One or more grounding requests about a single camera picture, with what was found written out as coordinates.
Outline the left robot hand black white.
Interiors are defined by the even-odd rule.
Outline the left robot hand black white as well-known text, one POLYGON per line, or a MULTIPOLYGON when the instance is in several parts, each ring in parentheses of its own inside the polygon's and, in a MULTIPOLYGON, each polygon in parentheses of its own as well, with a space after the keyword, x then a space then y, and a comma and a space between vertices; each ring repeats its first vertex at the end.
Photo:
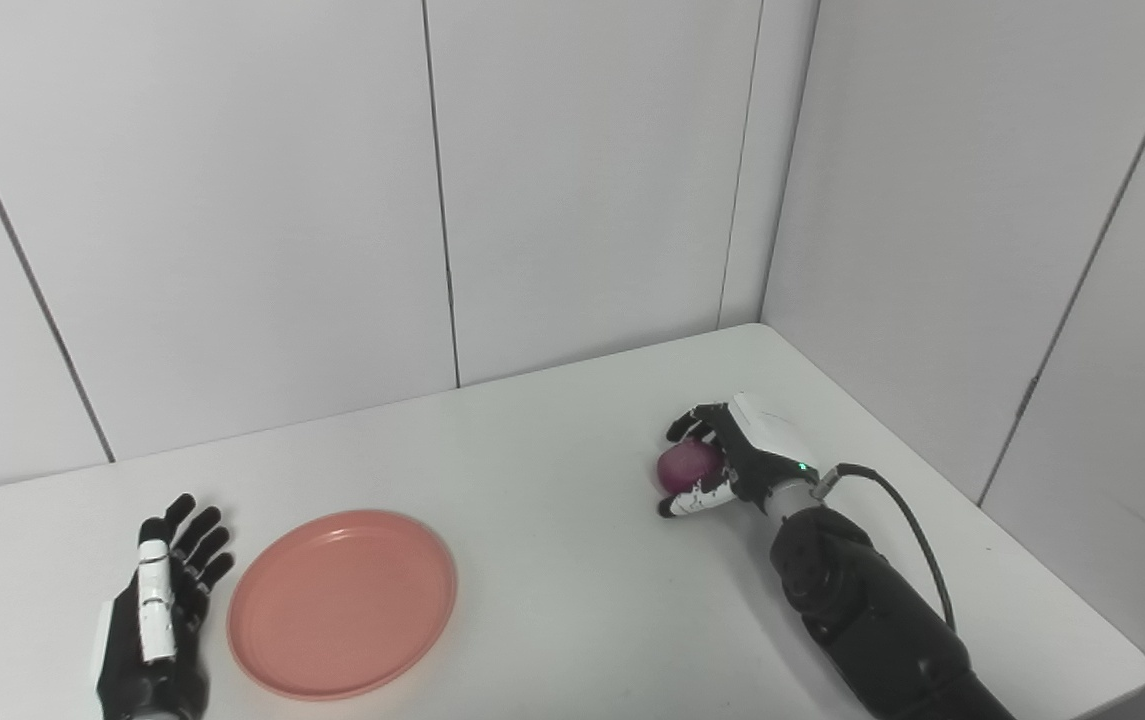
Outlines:
POLYGON ((200 635, 211 593, 235 565, 215 506, 179 494, 139 527, 137 565, 109 606, 95 685, 105 719, 202 719, 210 679, 200 635))

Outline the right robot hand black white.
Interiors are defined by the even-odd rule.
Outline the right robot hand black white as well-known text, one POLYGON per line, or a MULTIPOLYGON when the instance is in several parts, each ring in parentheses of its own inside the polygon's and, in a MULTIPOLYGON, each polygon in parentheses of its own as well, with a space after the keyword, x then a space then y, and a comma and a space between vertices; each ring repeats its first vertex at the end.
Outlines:
POLYGON ((692 406, 665 430, 672 448, 700 441, 714 448, 720 464, 684 492, 656 506, 660 519, 682 519, 724 503, 750 503, 772 521, 822 505, 815 497, 822 474, 790 420, 767 401, 739 391, 718 404, 692 406))

